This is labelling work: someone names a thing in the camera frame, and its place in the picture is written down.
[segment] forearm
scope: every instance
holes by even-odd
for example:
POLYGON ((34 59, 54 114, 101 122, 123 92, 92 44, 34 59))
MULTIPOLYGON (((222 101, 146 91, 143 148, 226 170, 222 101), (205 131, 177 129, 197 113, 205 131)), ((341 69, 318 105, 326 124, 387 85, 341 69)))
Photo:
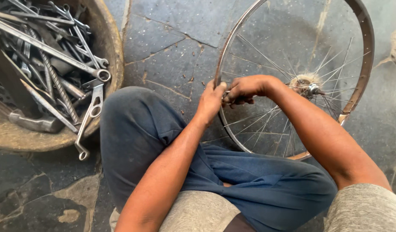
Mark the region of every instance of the forearm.
POLYGON ((379 167, 327 113, 284 84, 273 84, 268 95, 287 115, 312 156, 330 173, 339 189, 374 183, 391 190, 379 167))
POLYGON ((194 117, 153 161, 125 204, 116 232, 158 231, 185 181, 205 129, 205 122, 194 117))

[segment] metal rim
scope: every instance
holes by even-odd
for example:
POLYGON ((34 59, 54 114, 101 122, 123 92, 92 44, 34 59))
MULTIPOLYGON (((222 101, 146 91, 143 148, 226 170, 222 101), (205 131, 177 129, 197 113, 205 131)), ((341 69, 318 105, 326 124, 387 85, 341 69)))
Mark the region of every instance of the metal rim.
MULTIPOLYGON (((228 35, 228 38, 224 44, 224 47, 221 51, 221 56, 218 61, 216 73, 215 73, 215 82, 217 85, 221 83, 221 76, 222 72, 221 70, 223 69, 224 66, 224 60, 225 56, 229 53, 230 45, 231 42, 234 40, 234 38, 237 35, 238 29, 241 28, 241 26, 245 23, 245 21, 254 13, 257 8, 259 8, 263 3, 265 3, 267 0, 257 0, 252 6, 241 16, 241 18, 238 20, 234 28, 231 30, 231 32, 228 35)), ((365 8, 364 4, 361 2, 361 0, 345 0, 345 2, 350 6, 350 8, 353 10, 355 13, 355 16, 357 17, 359 23, 360 23, 360 28, 362 32, 362 38, 363 38, 363 44, 364 44, 364 56, 363 56, 363 61, 362 61, 362 66, 361 66, 361 71, 360 71, 360 76, 356 85, 356 89, 351 95, 350 100, 348 101, 347 105, 344 107, 343 112, 339 115, 338 121, 341 126, 343 126, 348 119, 350 113, 355 109, 357 106, 358 102, 360 101, 365 88, 367 86, 367 83, 370 78, 373 62, 374 62, 374 56, 375 56, 375 41, 374 41, 374 29, 373 25, 370 19, 370 15, 368 14, 367 9, 365 8)), ((219 112, 219 117, 221 119, 221 122, 229 135, 229 137, 238 145, 243 151, 252 153, 251 150, 247 149, 246 146, 244 146, 233 134, 231 128, 227 123, 227 120, 225 118, 225 114, 223 109, 221 108, 219 112)), ((304 160, 311 157, 311 154, 306 151, 303 153, 300 153, 298 155, 288 157, 288 159, 292 160, 304 160)))

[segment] knee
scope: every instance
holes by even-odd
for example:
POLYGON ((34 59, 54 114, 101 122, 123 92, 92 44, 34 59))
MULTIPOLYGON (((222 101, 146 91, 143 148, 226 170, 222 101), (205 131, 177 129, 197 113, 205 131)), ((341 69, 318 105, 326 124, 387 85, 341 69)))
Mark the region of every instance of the knee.
POLYGON ((113 119, 121 114, 142 112, 161 97, 150 89, 130 86, 111 94, 103 103, 102 118, 113 119))

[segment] bicycle wheel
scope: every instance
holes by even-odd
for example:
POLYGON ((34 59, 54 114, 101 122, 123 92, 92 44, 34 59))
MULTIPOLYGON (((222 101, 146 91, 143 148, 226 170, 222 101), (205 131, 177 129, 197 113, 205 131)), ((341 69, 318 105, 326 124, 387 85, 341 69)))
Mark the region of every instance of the bicycle wheel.
MULTIPOLYGON (((257 0, 231 30, 215 82, 273 75, 344 125, 370 78, 374 32, 360 0, 337 1, 333 10, 330 3, 322 11, 318 3, 307 9, 307 0, 257 0)), ((254 105, 221 109, 231 139, 246 152, 310 157, 281 109, 268 98, 254 100, 254 105)))

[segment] person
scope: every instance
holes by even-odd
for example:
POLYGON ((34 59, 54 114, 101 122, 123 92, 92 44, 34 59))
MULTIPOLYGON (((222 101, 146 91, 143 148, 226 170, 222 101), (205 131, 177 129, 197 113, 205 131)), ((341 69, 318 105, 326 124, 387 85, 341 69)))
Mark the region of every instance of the person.
POLYGON ((276 77, 237 78, 222 102, 226 89, 209 82, 189 124, 146 88, 106 100, 101 152, 115 232, 291 231, 329 206, 325 231, 396 232, 386 176, 334 119, 276 77), (315 166, 200 144, 221 104, 253 104, 254 95, 283 110, 338 193, 315 166))

